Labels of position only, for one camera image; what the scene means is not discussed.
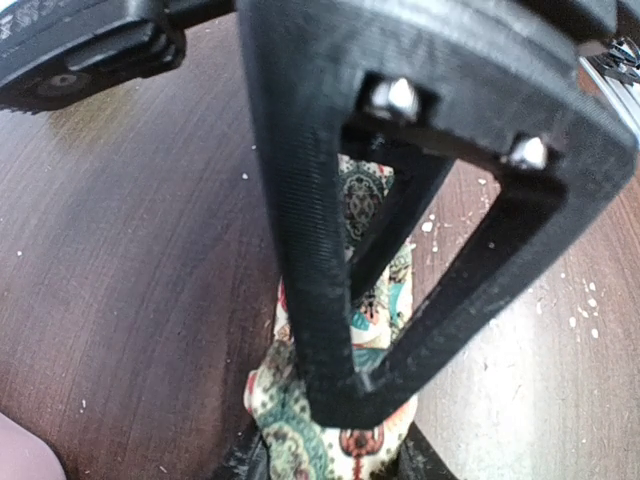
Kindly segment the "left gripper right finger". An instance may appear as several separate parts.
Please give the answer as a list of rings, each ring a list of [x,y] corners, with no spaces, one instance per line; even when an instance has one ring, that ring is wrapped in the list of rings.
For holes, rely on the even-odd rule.
[[[415,423],[410,425],[407,436],[401,444],[396,478],[398,480],[458,480]]]

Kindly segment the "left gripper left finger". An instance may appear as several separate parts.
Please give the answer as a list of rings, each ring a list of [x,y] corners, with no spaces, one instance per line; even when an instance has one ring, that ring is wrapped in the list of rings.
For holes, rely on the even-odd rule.
[[[213,480],[269,480],[269,452],[261,433],[243,432],[214,470]]]

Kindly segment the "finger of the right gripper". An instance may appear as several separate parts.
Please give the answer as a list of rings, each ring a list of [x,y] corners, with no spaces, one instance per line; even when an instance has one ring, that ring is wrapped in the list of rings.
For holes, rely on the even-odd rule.
[[[341,131],[341,153],[358,161],[390,167],[394,179],[357,242],[343,261],[342,303],[356,304],[375,284],[432,203],[451,171],[455,157],[408,141],[346,126]]]
[[[240,1],[263,188],[320,425],[379,425],[633,177],[632,130],[578,87],[634,1]],[[456,160],[500,194],[395,345],[356,366],[357,302]]]

